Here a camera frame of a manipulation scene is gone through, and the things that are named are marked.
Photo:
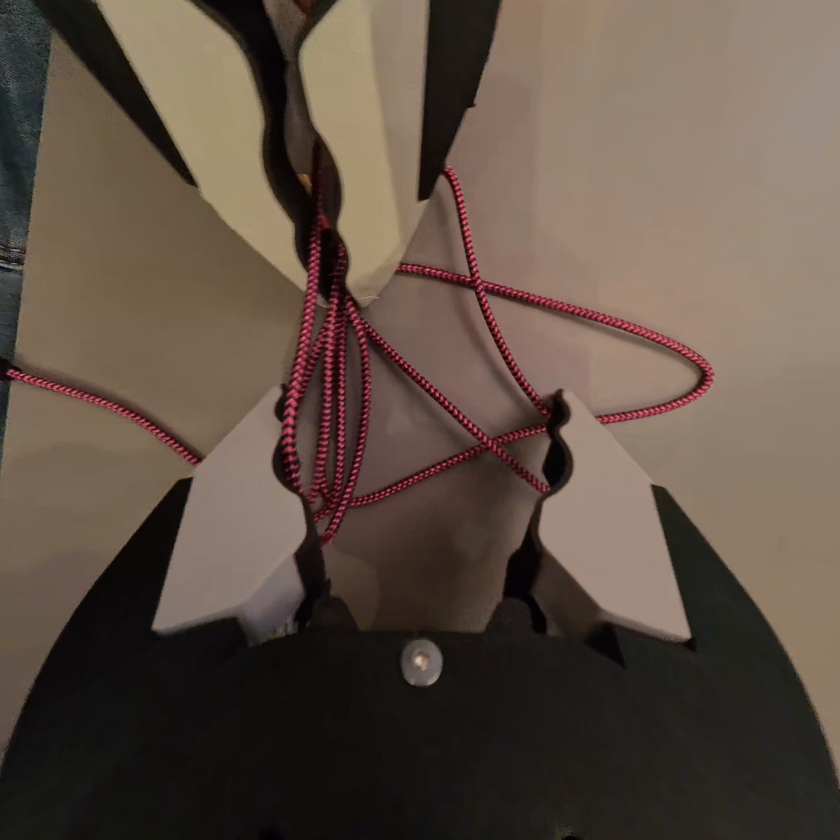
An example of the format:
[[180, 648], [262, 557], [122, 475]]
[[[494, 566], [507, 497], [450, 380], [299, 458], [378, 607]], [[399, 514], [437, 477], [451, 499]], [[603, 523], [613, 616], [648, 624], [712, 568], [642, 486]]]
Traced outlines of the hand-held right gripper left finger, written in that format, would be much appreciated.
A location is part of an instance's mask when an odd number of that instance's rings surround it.
[[153, 620], [158, 634], [227, 618], [283, 634], [305, 586], [296, 554], [312, 535], [303, 499], [277, 477], [274, 386], [195, 468]]

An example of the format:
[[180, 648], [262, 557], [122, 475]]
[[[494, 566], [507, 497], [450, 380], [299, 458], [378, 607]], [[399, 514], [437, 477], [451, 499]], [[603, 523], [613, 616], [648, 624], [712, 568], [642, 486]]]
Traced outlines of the person's legs in jeans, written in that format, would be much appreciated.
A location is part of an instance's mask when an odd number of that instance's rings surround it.
[[14, 357], [51, 53], [32, 1], [1, 2], [1, 355]]

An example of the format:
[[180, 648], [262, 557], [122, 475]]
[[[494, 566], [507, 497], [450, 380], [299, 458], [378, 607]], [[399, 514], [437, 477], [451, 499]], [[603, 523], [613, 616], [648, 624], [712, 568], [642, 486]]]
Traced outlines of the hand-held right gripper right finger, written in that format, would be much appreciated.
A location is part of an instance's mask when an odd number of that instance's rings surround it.
[[532, 626], [591, 641], [620, 627], [670, 644], [692, 633], [654, 486], [572, 392], [552, 399], [538, 500], [506, 569]]

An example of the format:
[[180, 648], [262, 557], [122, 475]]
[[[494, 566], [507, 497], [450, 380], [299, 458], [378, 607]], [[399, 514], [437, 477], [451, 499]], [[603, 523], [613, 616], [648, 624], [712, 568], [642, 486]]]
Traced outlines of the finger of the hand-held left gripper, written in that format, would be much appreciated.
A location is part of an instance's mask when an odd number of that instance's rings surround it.
[[396, 273], [425, 213], [418, 197], [428, 1], [339, 1], [298, 53], [313, 128], [339, 178], [346, 286], [363, 308]]
[[312, 199], [287, 151], [286, 61], [264, 4], [104, 1], [99, 9], [202, 199], [305, 287]]

